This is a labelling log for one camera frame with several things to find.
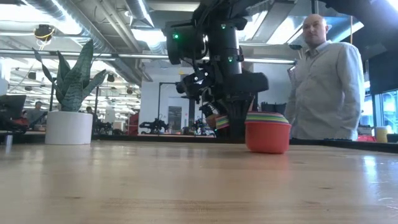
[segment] snake plant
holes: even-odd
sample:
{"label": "snake plant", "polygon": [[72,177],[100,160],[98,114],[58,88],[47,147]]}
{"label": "snake plant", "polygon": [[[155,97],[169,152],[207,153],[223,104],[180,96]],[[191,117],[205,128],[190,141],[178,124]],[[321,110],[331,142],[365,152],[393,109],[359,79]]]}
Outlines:
{"label": "snake plant", "polygon": [[90,81],[90,70],[94,54],[93,40],[87,42],[82,48],[75,66],[71,69],[68,62],[58,51],[59,65],[56,80],[51,76],[48,68],[43,64],[42,57],[33,49],[35,58],[42,64],[44,75],[52,82],[56,97],[61,104],[62,111],[77,112],[83,100],[104,82],[107,74],[103,70],[96,74]]}

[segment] wooden table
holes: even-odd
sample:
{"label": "wooden table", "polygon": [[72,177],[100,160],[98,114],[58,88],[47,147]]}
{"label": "wooden table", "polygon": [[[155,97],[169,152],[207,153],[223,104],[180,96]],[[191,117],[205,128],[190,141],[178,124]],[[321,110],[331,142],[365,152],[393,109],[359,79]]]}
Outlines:
{"label": "wooden table", "polygon": [[395,154],[95,141],[0,149],[0,223],[398,223]]}

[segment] pipe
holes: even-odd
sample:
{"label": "pipe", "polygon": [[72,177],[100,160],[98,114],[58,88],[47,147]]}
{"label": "pipe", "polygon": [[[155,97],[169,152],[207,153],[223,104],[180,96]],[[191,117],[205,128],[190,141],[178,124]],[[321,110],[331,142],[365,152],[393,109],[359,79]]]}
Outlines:
{"label": "pipe", "polygon": [[112,25],[112,27],[116,30],[116,32],[119,34],[119,36],[123,39],[123,41],[127,44],[127,46],[130,48],[132,51],[136,51],[136,47],[133,45],[133,43],[126,37],[125,33],[120,29],[118,25],[113,21],[112,17],[109,15],[109,13],[106,11],[104,6],[100,3],[100,0],[93,0],[94,4],[97,6],[97,8],[104,14],[105,18],[109,21],[109,23]]}
{"label": "pipe", "polygon": [[[99,32],[99,30],[91,23],[91,21],[79,10],[79,8],[71,2],[71,0],[23,0],[26,4],[40,10],[41,12],[52,16],[54,19],[65,22],[67,18],[82,28],[81,35],[90,36],[94,42],[94,49],[97,52],[114,53],[116,50]],[[74,39],[78,44],[85,43],[87,38],[82,40]],[[127,82],[141,84],[141,78],[136,76],[136,72],[128,67],[120,58],[113,62],[107,62],[110,66],[118,70]]]}
{"label": "pipe", "polygon": [[133,36],[131,30],[129,30],[125,25],[124,21],[120,18],[118,12],[116,12],[115,8],[109,3],[108,0],[102,0],[102,2],[105,5],[105,8],[113,15],[113,17],[116,19],[116,22],[119,23],[119,26],[122,28],[124,33],[130,38],[130,41],[134,44],[136,52],[141,52],[141,48],[138,44],[138,41],[136,38]]}
{"label": "pipe", "polygon": [[150,27],[154,27],[154,23],[148,13],[148,6],[145,0],[126,0],[127,9],[131,16],[142,21]]}
{"label": "pipe", "polygon": [[[49,50],[41,50],[39,54],[43,58],[57,58],[57,52],[49,51]],[[65,58],[77,58],[79,53],[77,52],[61,52],[61,54]],[[31,50],[8,50],[8,49],[0,49],[0,56],[2,57],[15,57],[19,55],[21,57],[33,57],[34,53]],[[163,59],[168,60],[169,56],[167,55],[155,55],[155,54],[99,54],[95,53],[94,57],[98,57],[98,60],[102,60],[103,58],[115,58],[116,60],[120,58],[141,58],[141,59]],[[204,57],[202,60],[209,60],[209,57]],[[245,58],[245,62],[253,62],[253,63],[277,63],[277,64],[286,64],[293,65],[295,60],[286,60],[286,59],[277,59],[277,58]]]}

